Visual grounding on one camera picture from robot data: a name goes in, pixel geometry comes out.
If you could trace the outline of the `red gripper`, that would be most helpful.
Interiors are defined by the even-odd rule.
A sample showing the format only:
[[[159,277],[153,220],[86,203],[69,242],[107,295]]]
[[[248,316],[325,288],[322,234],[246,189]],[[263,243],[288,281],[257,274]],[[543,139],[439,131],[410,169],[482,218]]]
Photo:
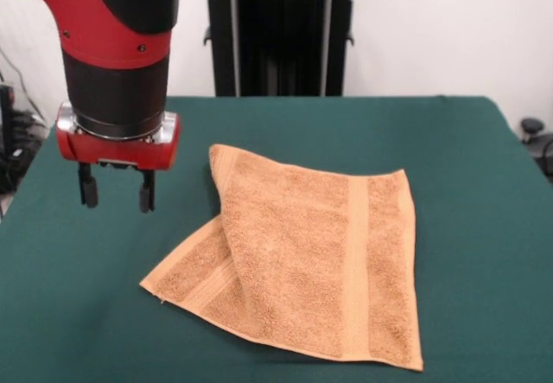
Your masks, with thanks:
[[[140,169],[143,182],[139,190],[139,208],[144,214],[155,210],[154,170],[167,170],[174,164],[180,129],[179,116],[174,112],[164,112],[161,126],[147,137],[123,140],[102,138],[78,126],[68,102],[61,104],[55,122],[55,136],[61,155],[69,161],[79,162],[81,203],[87,207],[99,204],[98,187],[90,164],[125,164]]]

